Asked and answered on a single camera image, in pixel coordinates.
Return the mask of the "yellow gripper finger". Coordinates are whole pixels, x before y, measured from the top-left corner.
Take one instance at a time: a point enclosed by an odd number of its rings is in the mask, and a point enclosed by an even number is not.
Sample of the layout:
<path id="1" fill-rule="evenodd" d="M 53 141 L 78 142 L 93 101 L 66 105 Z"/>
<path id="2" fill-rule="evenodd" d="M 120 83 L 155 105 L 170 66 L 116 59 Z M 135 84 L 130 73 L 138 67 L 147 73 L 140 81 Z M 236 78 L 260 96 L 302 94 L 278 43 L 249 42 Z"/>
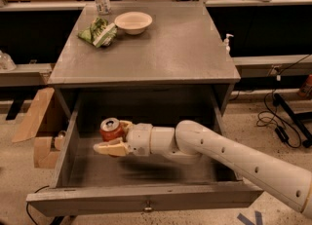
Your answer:
<path id="1" fill-rule="evenodd" d="M 108 142 L 101 142 L 94 145 L 94 150 L 101 155 L 114 157 L 124 157 L 129 154 L 127 144 L 121 137 L 115 138 Z"/>
<path id="2" fill-rule="evenodd" d="M 121 120 L 120 125 L 121 125 L 123 132 L 127 133 L 130 127 L 133 125 L 133 123 L 131 121 Z"/>

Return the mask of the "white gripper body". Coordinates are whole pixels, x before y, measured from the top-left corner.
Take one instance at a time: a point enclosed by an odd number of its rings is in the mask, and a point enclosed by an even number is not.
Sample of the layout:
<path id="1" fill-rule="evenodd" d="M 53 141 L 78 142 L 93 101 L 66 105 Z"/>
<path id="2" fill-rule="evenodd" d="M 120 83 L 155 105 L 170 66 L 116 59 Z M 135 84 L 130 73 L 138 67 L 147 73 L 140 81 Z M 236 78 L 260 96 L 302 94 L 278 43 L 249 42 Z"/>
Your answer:
<path id="1" fill-rule="evenodd" d="M 140 157 L 149 156 L 151 133 L 152 126 L 150 124 L 132 125 L 126 136 L 129 152 Z"/>

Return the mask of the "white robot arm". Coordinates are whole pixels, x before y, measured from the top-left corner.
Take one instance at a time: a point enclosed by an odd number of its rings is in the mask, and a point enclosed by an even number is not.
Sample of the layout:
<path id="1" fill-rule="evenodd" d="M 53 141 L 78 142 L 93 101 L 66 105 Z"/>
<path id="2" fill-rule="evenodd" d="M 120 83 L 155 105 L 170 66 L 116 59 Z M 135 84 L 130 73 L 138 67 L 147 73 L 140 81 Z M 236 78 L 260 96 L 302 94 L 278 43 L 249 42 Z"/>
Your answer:
<path id="1" fill-rule="evenodd" d="M 194 121 L 184 120 L 174 128 L 166 128 L 109 118 L 101 123 L 100 133 L 102 142 L 94 146 L 99 154 L 162 155 L 181 164 L 194 164 L 206 155 L 312 218 L 311 171 L 228 139 Z"/>

